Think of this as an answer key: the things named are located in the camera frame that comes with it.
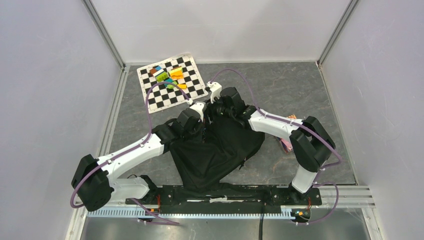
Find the black student backpack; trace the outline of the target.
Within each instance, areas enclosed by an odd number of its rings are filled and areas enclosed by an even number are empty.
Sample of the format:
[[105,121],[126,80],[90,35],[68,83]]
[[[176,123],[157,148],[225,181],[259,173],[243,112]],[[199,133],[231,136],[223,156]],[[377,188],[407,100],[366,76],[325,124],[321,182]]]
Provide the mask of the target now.
[[206,107],[202,128],[170,146],[183,187],[203,192],[255,155],[265,140],[263,132],[242,127],[236,121],[212,114]]

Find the pink water bottle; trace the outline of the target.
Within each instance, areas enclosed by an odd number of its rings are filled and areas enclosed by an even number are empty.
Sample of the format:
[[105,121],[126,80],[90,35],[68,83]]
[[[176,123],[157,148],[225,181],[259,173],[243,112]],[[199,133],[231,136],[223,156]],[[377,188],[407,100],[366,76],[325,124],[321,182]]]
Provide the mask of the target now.
[[292,144],[289,141],[287,141],[287,140],[285,140],[283,138],[280,138],[279,141],[280,141],[280,144],[281,144],[283,150],[286,153],[290,153],[290,152],[293,151],[293,146],[292,146]]

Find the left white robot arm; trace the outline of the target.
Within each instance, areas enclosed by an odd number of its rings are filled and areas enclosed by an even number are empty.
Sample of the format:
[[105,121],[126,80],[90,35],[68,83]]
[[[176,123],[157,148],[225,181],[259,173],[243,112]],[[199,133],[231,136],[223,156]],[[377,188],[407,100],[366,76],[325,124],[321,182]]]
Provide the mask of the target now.
[[145,204],[153,203],[157,190],[148,185],[147,180],[119,177],[144,161],[163,155],[173,143],[199,131],[205,109],[204,103],[196,102],[183,110],[178,118],[156,126],[140,140],[116,152],[98,158],[91,154],[82,157],[71,180],[74,189],[71,207],[84,207],[94,212],[110,201],[135,198]]

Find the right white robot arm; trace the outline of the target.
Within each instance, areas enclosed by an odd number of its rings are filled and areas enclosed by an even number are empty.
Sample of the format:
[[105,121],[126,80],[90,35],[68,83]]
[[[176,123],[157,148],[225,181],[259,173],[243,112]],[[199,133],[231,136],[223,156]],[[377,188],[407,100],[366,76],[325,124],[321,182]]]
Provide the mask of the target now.
[[294,119],[271,114],[259,107],[246,105],[235,87],[208,85],[213,113],[236,121],[243,128],[284,139],[290,143],[298,162],[289,185],[289,199],[302,204],[324,163],[335,151],[335,143],[316,117]]

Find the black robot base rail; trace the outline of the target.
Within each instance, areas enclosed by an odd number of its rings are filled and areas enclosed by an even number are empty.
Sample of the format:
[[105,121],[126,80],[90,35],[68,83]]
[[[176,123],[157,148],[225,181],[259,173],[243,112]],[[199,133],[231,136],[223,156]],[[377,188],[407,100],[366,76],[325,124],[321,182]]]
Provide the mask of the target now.
[[205,191],[190,190],[182,185],[163,185],[149,190],[146,196],[127,205],[141,203],[158,206],[161,214],[277,214],[282,206],[296,208],[321,206],[318,188],[296,193],[288,186],[237,185],[219,183]]

